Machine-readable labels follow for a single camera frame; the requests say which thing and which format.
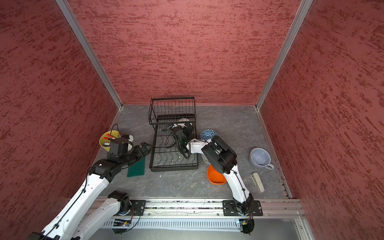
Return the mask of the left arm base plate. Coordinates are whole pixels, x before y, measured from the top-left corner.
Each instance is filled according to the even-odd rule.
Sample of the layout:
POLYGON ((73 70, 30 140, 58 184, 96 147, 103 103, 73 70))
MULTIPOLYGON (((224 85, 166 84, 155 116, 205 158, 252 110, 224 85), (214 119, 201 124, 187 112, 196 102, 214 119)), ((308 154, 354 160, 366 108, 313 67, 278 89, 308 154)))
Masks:
POLYGON ((143 216, 146 200, 122 200, 117 212, 118 216, 143 216))

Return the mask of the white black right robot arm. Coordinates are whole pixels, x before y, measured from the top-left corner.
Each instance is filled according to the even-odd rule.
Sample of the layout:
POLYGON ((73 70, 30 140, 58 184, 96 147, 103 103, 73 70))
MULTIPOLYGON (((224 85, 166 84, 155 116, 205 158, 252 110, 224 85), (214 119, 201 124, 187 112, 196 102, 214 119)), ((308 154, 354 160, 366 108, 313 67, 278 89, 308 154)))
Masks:
POLYGON ((211 166, 222 174, 229 184, 237 211, 246 216, 252 211, 254 198, 246 188, 238 169, 237 154, 219 136, 199 140, 192 136, 193 127, 188 123, 174 124, 161 130, 168 132, 174 139, 174 146, 184 158, 190 155, 204 155, 211 166))

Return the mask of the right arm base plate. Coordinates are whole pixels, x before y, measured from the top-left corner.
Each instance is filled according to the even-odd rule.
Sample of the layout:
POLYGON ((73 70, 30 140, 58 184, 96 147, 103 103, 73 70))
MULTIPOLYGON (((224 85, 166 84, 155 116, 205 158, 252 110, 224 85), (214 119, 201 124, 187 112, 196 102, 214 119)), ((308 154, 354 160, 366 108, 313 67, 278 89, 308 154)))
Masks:
POLYGON ((250 217, 253 215, 254 217, 263 216, 263 210, 260 201, 254 200, 252 204, 249 206, 248 204, 242 205, 237 203, 235 200, 224 200, 223 204, 223 212, 224 216, 247 216, 250 217))

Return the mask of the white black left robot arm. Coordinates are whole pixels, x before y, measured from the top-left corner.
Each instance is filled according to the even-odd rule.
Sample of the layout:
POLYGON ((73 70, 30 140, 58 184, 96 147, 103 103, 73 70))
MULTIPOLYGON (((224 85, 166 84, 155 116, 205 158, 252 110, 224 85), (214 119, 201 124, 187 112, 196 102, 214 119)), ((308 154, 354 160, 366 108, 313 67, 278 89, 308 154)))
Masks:
POLYGON ((61 212, 39 232, 29 234, 29 240, 88 240, 107 220, 114 215, 142 215, 127 193, 113 191, 105 202, 88 217, 86 213, 100 193, 112 182, 122 169, 133 166, 152 150, 145 142, 133 145, 127 135, 111 141, 105 159, 97 161, 88 170, 86 179, 61 212))

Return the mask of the orange plastic bowl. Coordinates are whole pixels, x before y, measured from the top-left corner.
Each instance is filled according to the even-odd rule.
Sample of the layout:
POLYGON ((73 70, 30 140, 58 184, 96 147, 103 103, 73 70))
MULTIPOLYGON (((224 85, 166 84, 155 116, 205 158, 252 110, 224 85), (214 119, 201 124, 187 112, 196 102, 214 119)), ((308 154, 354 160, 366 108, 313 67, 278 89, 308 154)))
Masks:
POLYGON ((213 166, 209 166, 207 176, 210 183, 213 185, 223 185, 227 182, 225 176, 217 172, 213 166))

